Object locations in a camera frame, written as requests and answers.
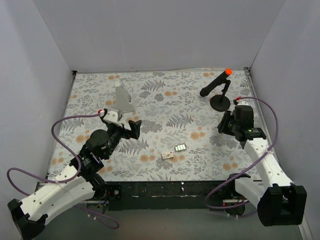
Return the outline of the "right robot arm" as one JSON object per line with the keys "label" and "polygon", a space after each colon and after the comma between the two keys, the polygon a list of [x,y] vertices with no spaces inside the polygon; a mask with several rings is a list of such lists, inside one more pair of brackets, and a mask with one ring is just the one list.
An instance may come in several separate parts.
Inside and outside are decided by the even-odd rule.
{"label": "right robot arm", "polygon": [[263,184],[258,186],[243,173],[226,186],[227,195],[232,199],[244,196],[256,207],[259,220],[266,227],[300,225],[307,192],[284,173],[269,149],[264,131],[254,127],[253,108],[245,101],[238,101],[233,111],[224,113],[218,131],[239,141]]}

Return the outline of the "staple strips tray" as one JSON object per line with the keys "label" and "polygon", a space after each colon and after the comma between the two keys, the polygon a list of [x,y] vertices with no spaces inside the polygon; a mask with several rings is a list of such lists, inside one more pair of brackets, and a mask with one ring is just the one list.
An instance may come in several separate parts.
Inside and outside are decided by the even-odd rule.
{"label": "staple strips tray", "polygon": [[181,152],[181,151],[185,151],[187,149],[187,146],[185,143],[182,143],[182,144],[178,144],[174,147],[174,150],[176,152]]}

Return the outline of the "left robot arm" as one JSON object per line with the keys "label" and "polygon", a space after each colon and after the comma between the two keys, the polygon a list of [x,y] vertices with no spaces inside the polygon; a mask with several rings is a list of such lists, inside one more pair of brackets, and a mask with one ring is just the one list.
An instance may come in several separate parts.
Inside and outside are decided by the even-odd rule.
{"label": "left robot arm", "polygon": [[99,175],[121,139],[140,137],[142,121],[128,122],[130,128],[118,122],[117,118],[106,119],[102,113],[97,117],[107,129],[91,133],[78,154],[53,180],[44,180],[44,186],[26,197],[13,199],[7,207],[11,218],[23,240],[37,237],[54,218],[78,203],[92,199],[101,200],[107,194],[106,183]]}

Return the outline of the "white staple box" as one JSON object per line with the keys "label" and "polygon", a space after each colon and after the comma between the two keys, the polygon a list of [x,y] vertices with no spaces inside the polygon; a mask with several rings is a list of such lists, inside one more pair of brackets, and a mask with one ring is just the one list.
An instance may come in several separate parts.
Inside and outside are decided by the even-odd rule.
{"label": "white staple box", "polygon": [[174,157],[174,154],[173,154],[172,151],[167,151],[167,152],[163,152],[163,153],[161,154],[161,157],[162,157],[163,160],[171,159],[171,158]]}

